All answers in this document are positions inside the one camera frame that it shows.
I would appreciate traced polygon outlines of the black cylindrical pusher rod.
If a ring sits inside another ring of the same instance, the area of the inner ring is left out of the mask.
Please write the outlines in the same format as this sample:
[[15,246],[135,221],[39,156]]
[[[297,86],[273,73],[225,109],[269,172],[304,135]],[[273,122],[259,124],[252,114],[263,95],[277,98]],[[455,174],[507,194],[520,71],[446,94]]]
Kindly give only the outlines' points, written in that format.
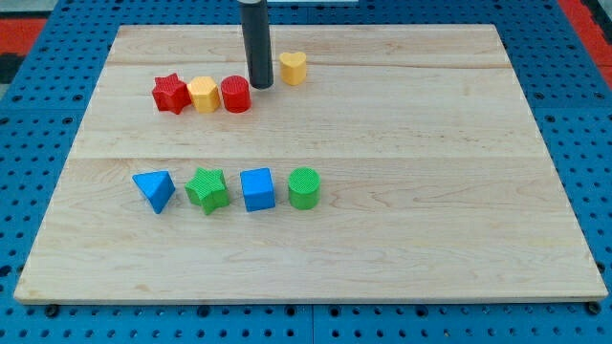
[[266,0],[239,0],[249,80],[253,88],[273,85],[272,46]]

